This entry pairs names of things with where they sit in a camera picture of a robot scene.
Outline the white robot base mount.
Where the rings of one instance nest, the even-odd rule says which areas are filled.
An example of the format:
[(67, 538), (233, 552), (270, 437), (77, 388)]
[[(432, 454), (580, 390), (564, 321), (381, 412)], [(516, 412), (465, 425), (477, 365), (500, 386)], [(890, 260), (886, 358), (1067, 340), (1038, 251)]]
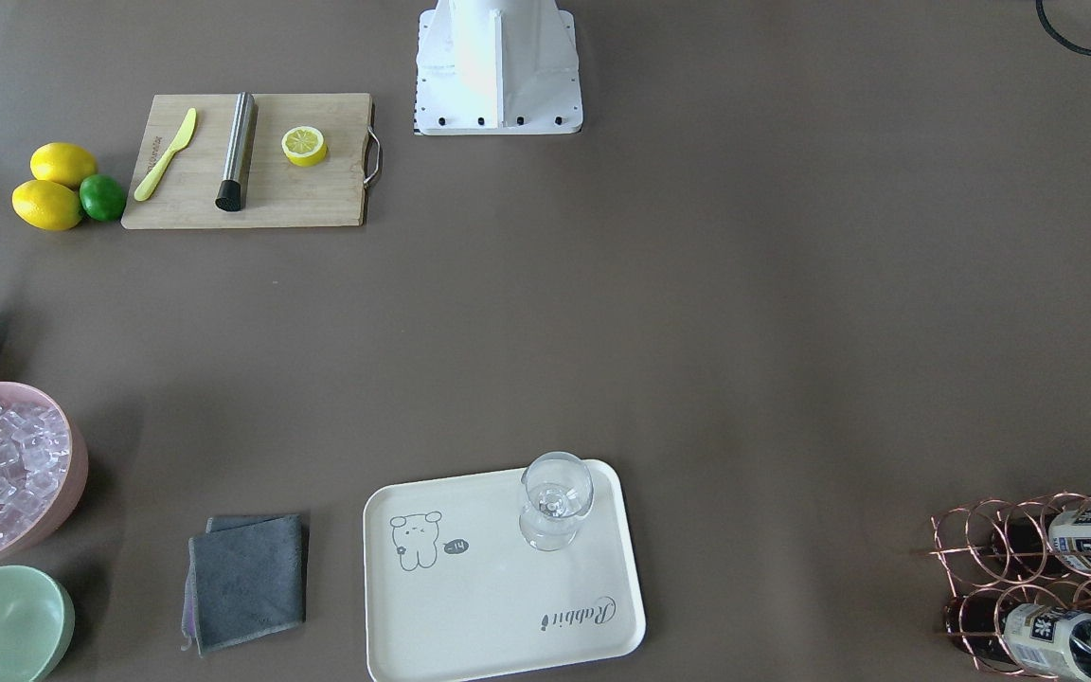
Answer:
[(554, 1), (437, 1), (417, 39), (416, 135), (583, 129), (575, 17)]

